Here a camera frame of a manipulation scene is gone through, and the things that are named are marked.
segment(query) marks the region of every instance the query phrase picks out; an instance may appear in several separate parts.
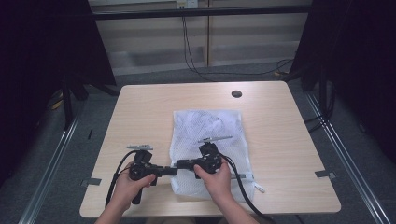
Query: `person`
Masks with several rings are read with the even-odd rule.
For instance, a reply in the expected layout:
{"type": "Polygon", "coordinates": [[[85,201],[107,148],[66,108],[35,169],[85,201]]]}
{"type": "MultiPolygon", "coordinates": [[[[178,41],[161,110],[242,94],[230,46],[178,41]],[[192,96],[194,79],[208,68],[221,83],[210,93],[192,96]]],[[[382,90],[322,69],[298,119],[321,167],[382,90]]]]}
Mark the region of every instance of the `person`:
{"type": "MultiPolygon", "coordinates": [[[[118,223],[122,214],[131,206],[131,200],[137,195],[138,191],[144,187],[149,187],[149,184],[155,179],[155,175],[147,175],[140,180],[133,181],[129,178],[128,172],[129,169],[126,169],[120,173],[113,197],[95,223],[118,223]]],[[[207,173],[199,165],[194,165],[194,172],[204,180],[213,202],[229,224],[259,223],[233,198],[231,194],[231,172],[226,160],[222,159],[221,166],[215,174],[207,173]]]]}

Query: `wooden table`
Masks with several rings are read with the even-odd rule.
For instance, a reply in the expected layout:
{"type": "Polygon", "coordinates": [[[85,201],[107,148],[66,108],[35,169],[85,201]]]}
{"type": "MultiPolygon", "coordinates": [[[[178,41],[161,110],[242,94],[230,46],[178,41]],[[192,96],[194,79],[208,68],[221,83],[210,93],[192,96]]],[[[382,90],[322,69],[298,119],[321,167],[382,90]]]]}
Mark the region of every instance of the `wooden table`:
{"type": "MultiPolygon", "coordinates": [[[[129,145],[150,144],[151,162],[170,165],[173,113],[186,109],[240,110],[249,157],[257,183],[253,203],[264,214],[335,213],[341,204],[329,178],[317,178],[324,170],[318,152],[286,83],[224,82],[125,86],[120,92],[92,178],[100,186],[88,186],[80,208],[83,217],[99,217],[107,191],[129,145]],[[242,97],[232,97],[232,91],[242,97]]],[[[246,203],[241,203],[250,211],[246,203]]],[[[173,193],[170,177],[143,190],[142,202],[126,217],[220,216],[212,201],[173,193]]]]}

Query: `white mesh bag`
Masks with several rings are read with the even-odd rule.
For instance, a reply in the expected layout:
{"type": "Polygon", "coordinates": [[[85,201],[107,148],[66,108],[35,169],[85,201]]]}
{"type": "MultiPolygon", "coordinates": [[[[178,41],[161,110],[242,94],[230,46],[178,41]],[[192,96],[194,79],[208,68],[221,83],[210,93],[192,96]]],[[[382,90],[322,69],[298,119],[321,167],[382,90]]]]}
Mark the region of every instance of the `white mesh bag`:
{"type": "MultiPolygon", "coordinates": [[[[245,178],[242,183],[247,196],[252,201],[254,179],[248,158],[248,144],[242,128],[241,114],[237,110],[182,110],[174,112],[174,133],[170,148],[172,165],[178,160],[201,158],[198,143],[204,138],[231,136],[213,142],[219,152],[230,157],[236,164],[237,171],[245,178]]],[[[193,171],[178,170],[171,178],[175,194],[187,195],[203,199],[211,199],[204,181],[196,179],[193,171]]],[[[238,202],[244,202],[236,179],[231,181],[232,194],[238,202]]]]}

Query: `white tag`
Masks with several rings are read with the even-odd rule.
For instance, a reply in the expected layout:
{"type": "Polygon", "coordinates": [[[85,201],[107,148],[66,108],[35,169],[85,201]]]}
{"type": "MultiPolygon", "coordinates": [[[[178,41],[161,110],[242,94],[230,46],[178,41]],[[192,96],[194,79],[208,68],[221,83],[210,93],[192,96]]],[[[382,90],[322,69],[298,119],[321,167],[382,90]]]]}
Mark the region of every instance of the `white tag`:
{"type": "Polygon", "coordinates": [[[265,193],[265,189],[259,185],[257,182],[254,182],[254,187],[261,193],[265,193]]]}

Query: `person's right hand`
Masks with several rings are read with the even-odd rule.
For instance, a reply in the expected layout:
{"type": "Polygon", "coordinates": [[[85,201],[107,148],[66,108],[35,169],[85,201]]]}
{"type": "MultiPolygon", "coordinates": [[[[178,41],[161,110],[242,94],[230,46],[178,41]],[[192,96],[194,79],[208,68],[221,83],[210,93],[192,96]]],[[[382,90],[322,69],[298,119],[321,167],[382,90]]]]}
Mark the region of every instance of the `person's right hand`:
{"type": "Polygon", "coordinates": [[[199,165],[194,165],[194,172],[201,177],[215,203],[224,200],[233,200],[231,194],[231,173],[228,162],[221,159],[221,166],[215,174],[209,174],[199,165]]]}

